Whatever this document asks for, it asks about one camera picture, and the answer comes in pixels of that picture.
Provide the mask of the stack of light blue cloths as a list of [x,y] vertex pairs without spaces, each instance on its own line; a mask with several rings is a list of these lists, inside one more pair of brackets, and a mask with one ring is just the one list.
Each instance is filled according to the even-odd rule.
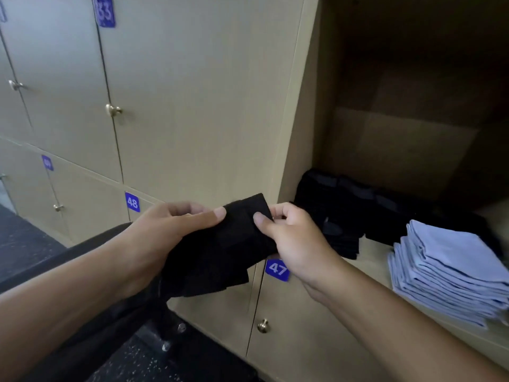
[[406,229],[387,258],[395,293],[482,328],[509,327],[509,269],[478,235],[414,219]]

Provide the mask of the person's right hand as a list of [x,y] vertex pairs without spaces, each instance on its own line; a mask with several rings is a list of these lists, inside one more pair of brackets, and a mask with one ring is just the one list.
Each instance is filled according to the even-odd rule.
[[341,256],[327,243],[322,232],[305,210],[291,203],[269,207],[273,212],[283,211],[291,229],[291,253],[279,256],[287,268],[308,288],[322,290],[330,282],[332,274],[344,263]]

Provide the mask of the person's left hand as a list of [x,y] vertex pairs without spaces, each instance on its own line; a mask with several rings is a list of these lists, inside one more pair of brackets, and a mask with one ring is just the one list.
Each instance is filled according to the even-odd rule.
[[202,206],[192,202],[152,206],[105,246],[115,258],[118,298],[133,296],[158,275],[175,241],[175,206]]

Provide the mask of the pile of black cloths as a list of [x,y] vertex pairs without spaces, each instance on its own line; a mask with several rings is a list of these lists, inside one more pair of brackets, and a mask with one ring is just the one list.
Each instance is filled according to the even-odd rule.
[[366,237],[393,246],[407,234],[411,220],[478,235],[503,257],[499,239],[480,215],[392,190],[310,169],[302,176],[293,202],[309,213],[327,242],[342,257],[356,260]]

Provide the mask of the beige wooden locker cabinet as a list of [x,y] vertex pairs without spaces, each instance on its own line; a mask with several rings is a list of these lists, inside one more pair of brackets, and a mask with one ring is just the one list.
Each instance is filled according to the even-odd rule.
[[[0,0],[0,182],[77,245],[8,83],[6,22]],[[292,201],[312,167],[479,212],[509,258],[509,0],[304,0],[266,201]]]

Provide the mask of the large beige locker door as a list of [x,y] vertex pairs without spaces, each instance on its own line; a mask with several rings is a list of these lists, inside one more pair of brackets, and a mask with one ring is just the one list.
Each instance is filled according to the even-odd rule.
[[112,1],[100,38],[124,184],[268,200],[304,0]]
[[46,152],[120,181],[92,0],[2,0],[3,39]]

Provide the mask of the black cloth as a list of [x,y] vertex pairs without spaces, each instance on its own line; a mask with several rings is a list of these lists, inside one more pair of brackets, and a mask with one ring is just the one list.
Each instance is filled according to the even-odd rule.
[[192,297],[249,282],[247,270],[277,252],[274,240],[256,227],[253,215],[271,217],[262,193],[224,206],[219,224],[185,236],[161,272],[160,298]]

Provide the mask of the person's left forearm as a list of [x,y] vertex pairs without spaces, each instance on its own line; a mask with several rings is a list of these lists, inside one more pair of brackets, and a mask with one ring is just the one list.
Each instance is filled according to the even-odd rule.
[[0,382],[20,378],[124,297],[127,252],[118,236],[0,294]]

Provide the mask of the black trolley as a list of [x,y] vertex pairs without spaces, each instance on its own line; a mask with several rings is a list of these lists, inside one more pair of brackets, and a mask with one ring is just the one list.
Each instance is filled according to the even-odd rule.
[[191,372],[191,361],[183,360],[197,354],[204,357],[207,350],[218,350],[207,363],[224,358],[226,350],[213,340],[190,327],[184,333],[178,325],[184,323],[171,312],[160,298],[161,274],[143,291],[117,302],[85,324],[62,346],[43,359],[20,382],[85,382],[135,334],[152,340],[153,349],[169,342],[169,358],[184,364],[184,372]]

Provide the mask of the person's right forearm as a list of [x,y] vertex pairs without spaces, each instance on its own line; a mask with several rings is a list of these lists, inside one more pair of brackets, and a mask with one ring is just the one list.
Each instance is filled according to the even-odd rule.
[[343,261],[304,287],[399,382],[509,382],[509,372]]

